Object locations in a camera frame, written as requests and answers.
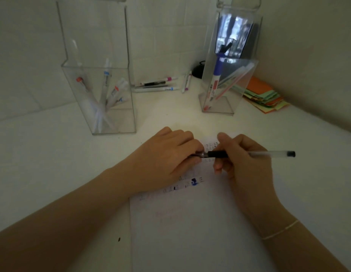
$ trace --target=stack of sticky notes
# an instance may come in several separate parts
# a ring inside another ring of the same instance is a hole
[[[290,105],[280,94],[274,91],[269,84],[256,77],[251,78],[244,93],[244,97],[264,114],[280,110]]]

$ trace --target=left hand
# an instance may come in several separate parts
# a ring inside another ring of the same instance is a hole
[[[131,193],[156,190],[173,184],[200,163],[201,158],[188,157],[196,151],[204,148],[190,131],[165,127],[110,170],[114,181],[128,182]]]

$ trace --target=white desk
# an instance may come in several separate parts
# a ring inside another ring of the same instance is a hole
[[[351,133],[296,107],[263,114],[242,101],[236,114],[204,114],[191,89],[135,95],[137,133],[93,137],[76,103],[0,122],[0,230],[81,186],[164,126],[196,138],[243,132],[268,149],[295,150],[273,161],[312,214],[343,233],[351,252]],[[131,271],[126,203],[71,271]]]

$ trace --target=blue ink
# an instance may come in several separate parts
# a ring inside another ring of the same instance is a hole
[[[191,182],[192,182],[192,186],[196,186],[198,184],[197,179],[195,178],[192,178]]]

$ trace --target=acrylic pen holder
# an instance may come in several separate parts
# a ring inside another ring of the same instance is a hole
[[[62,70],[92,134],[135,133],[126,7],[104,0],[57,6],[67,56]]]
[[[254,11],[223,7],[215,18],[198,98],[203,112],[233,115],[258,61],[262,17]]]

